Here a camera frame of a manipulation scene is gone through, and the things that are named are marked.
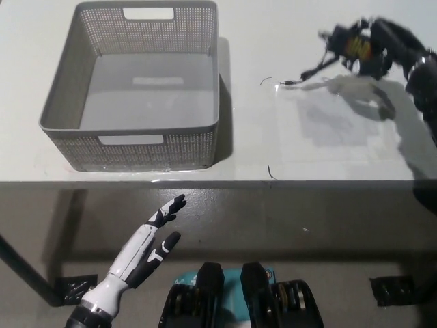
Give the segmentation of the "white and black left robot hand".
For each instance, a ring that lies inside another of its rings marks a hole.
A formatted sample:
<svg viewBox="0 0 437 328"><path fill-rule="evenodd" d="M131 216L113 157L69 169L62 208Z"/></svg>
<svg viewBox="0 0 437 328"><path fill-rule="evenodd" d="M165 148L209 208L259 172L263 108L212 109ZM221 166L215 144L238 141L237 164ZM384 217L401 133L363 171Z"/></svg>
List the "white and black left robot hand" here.
<svg viewBox="0 0 437 328"><path fill-rule="evenodd" d="M153 247L155 233L173 221L176 213L185 205L185 195L181 194L160 207L122 247L108 276L119 279L129 288L139 287L180 240L181 234L172 232L160 245Z"/></svg>

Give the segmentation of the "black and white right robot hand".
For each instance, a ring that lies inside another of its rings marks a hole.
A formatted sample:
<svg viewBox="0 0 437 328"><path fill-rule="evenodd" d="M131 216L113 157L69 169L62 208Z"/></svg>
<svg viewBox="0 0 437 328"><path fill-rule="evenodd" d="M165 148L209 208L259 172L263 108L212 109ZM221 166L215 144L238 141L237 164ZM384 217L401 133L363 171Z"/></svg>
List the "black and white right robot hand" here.
<svg viewBox="0 0 437 328"><path fill-rule="evenodd" d="M382 17L368 20L367 24L371 38L387 50L394 63L403 68L406 79L417 63L436 63L435 53L427 49L416 35L403 25Z"/></svg>

